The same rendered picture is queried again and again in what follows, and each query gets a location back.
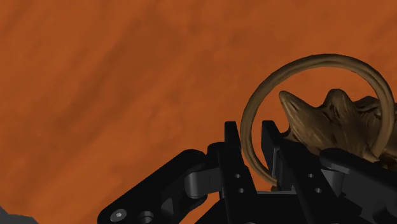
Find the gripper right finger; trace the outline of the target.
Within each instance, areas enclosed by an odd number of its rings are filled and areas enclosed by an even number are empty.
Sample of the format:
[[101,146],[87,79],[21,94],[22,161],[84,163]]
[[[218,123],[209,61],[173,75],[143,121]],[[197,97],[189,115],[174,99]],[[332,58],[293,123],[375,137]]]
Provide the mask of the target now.
[[339,148],[312,154],[261,125],[261,149],[282,192],[295,192],[304,224],[397,224],[397,174]]

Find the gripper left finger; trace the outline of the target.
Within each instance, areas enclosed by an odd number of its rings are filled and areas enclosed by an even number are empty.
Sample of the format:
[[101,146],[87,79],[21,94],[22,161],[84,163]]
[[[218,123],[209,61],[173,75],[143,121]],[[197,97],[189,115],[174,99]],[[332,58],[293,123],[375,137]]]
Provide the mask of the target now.
[[179,224],[210,193],[219,201],[199,224],[258,224],[256,189],[240,152],[235,122],[208,152],[185,150],[105,207],[97,224]]

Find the brown ring figure ornament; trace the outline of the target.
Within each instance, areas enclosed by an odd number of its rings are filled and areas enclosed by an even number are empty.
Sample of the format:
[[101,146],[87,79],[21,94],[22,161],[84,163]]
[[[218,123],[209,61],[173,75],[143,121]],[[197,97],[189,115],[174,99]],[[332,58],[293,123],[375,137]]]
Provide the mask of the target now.
[[252,144],[252,125],[264,98],[279,84],[299,72],[317,67],[337,67],[352,71],[374,89],[375,97],[352,101],[341,89],[331,89],[318,107],[297,96],[279,92],[279,100],[289,127],[281,134],[285,140],[304,144],[318,155],[326,148],[342,148],[369,162],[397,173],[397,102],[392,91],[373,67],[353,57],[324,53],[286,64],[270,74],[254,91],[243,112],[240,125],[242,150],[249,165],[266,182],[276,185],[270,165],[263,165]]

